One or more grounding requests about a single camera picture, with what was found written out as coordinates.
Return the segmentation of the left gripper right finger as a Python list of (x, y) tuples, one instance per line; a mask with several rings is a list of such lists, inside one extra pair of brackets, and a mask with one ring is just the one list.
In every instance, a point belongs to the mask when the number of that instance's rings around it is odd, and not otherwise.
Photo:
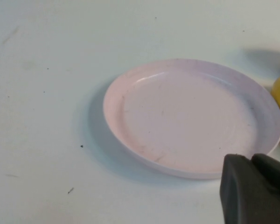
[(280, 196), (280, 162), (265, 154), (253, 155), (251, 162), (264, 177), (268, 189)]

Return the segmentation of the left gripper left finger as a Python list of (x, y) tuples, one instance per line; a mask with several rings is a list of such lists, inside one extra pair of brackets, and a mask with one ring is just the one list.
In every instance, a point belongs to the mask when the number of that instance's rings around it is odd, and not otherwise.
[(226, 224), (280, 224), (280, 196), (242, 155), (225, 156), (220, 199)]

